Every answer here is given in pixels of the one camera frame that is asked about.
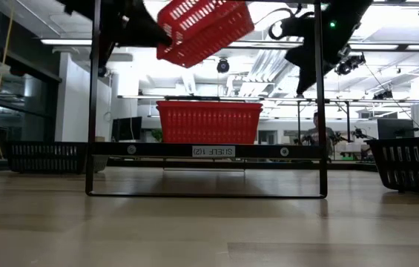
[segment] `ceiling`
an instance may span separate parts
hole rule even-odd
[[[0,11],[10,13],[10,1],[16,7],[16,21],[34,32],[42,39],[89,39],[91,23],[88,19],[73,13],[69,16],[63,13],[64,7],[54,0],[0,0]],[[168,1],[144,1],[148,12],[156,18],[157,13]],[[250,3],[253,21],[258,21],[271,10],[283,5],[281,3]],[[419,42],[419,7],[371,7],[363,18],[363,24],[353,35],[357,42]],[[272,22],[265,21],[266,26]],[[244,40],[266,40],[266,27],[261,24],[256,30],[243,38]],[[85,59],[87,48],[73,48],[75,54]],[[121,47],[114,53],[131,53],[129,65],[137,66],[140,88],[151,93],[155,88],[168,89],[166,94],[172,94],[176,83],[183,84],[181,73],[191,74],[190,82],[197,88],[202,85],[228,86],[244,94],[268,92],[270,96],[292,97],[297,82],[297,69],[285,60],[282,51],[275,50],[235,50],[223,49],[199,65],[185,70],[166,61],[156,60],[154,49]],[[365,53],[367,65],[375,73],[381,83],[392,83],[397,92],[408,93],[413,79],[419,77],[419,53]],[[227,58],[231,69],[226,74],[219,74],[216,65],[219,58]],[[257,70],[258,64],[267,62],[263,70]],[[119,73],[125,72],[125,64],[110,68]],[[371,75],[366,66],[355,70],[348,76],[338,76],[329,73],[325,78],[327,96],[360,97],[365,93],[372,94],[379,88],[379,82]]]

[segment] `person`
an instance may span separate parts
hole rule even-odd
[[[313,114],[313,123],[314,123],[314,128],[309,129],[306,134],[305,134],[305,138],[307,136],[311,137],[312,140],[312,145],[318,145],[320,139],[318,138],[318,112],[315,112]],[[333,129],[331,129],[330,127],[326,127],[326,152],[328,155],[332,155],[333,154],[333,142],[331,140],[331,136],[335,136],[336,134],[334,133]]]

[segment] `shelf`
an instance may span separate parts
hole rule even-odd
[[[96,142],[94,156],[195,159],[321,159],[317,146]]]

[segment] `shelf label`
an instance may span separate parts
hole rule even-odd
[[[228,158],[236,156],[233,145],[193,145],[193,157]]]

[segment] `red basket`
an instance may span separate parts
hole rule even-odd
[[[173,39],[158,59],[192,67],[254,30],[244,1],[173,0],[158,13],[158,25]]]
[[[156,102],[167,143],[254,144],[262,104]]]

